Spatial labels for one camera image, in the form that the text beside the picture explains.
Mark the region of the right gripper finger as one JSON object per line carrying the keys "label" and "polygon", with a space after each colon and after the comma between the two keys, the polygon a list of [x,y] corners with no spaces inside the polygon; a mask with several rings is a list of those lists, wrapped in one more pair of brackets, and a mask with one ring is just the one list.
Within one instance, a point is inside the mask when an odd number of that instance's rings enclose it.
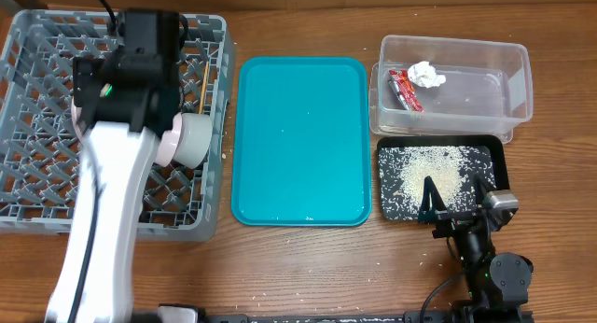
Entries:
{"label": "right gripper finger", "polygon": [[474,192],[475,201],[478,208],[490,209],[493,208],[492,197],[495,192],[495,186],[493,186],[483,176],[474,175]]}
{"label": "right gripper finger", "polygon": [[419,223],[436,223],[447,218],[448,211],[431,176],[423,181],[423,200],[419,208]]}

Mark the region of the red snack wrapper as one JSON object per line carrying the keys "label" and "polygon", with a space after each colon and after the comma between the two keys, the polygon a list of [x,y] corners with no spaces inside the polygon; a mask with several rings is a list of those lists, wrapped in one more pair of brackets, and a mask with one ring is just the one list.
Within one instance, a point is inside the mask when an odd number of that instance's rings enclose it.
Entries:
{"label": "red snack wrapper", "polygon": [[424,112],[422,105],[416,97],[416,91],[408,78],[407,71],[391,69],[388,71],[388,75],[388,83],[404,109],[414,112]]}

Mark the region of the grey-green bowl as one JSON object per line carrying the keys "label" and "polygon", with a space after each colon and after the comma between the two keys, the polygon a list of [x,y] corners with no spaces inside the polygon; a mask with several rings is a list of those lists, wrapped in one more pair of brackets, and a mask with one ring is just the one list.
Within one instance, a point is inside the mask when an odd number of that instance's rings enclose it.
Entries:
{"label": "grey-green bowl", "polygon": [[179,139],[173,160],[187,168],[196,168],[208,153],[212,139],[213,123],[208,115],[196,113],[177,114],[174,117]]}

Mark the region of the small pink plate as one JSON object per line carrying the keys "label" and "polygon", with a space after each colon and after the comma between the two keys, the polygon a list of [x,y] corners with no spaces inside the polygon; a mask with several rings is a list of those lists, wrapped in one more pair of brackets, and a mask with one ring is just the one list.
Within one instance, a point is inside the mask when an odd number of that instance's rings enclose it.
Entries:
{"label": "small pink plate", "polygon": [[173,118],[173,128],[163,133],[155,160],[156,164],[164,167],[174,159],[181,138],[182,122],[182,114],[176,114]]}

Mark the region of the large white plate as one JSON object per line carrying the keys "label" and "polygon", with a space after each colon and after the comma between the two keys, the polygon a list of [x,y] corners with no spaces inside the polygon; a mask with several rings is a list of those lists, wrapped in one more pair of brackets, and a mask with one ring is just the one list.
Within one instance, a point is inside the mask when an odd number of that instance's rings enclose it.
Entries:
{"label": "large white plate", "polygon": [[75,100],[71,101],[70,106],[71,111],[71,120],[74,126],[76,137],[79,141],[82,141],[85,136],[85,132],[87,131],[88,127],[84,120],[80,120],[82,117],[82,108],[75,105]]}

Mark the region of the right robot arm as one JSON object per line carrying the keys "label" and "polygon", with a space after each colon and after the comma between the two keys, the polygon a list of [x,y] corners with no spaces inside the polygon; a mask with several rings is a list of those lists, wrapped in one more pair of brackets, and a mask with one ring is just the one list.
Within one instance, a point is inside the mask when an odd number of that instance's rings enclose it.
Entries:
{"label": "right robot arm", "polygon": [[[519,201],[510,190],[499,190],[487,180],[475,178],[477,206],[451,213],[428,176],[423,181],[423,200],[418,222],[433,224],[436,239],[444,238],[461,271],[437,286],[427,296],[418,314],[420,322],[531,322],[521,306],[528,302],[534,266],[524,256],[495,251],[492,233],[513,219]],[[442,289],[464,278],[470,298],[442,314],[427,312],[430,302]]]}

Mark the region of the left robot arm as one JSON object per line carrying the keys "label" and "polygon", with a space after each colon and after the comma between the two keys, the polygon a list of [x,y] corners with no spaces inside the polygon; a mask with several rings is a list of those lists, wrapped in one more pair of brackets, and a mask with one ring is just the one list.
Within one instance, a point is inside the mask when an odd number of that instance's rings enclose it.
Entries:
{"label": "left robot arm", "polygon": [[128,322],[142,198],[163,134],[180,110],[179,57],[188,34],[177,12],[110,16],[121,38],[104,58],[73,60],[81,131],[76,207],[47,322]]}

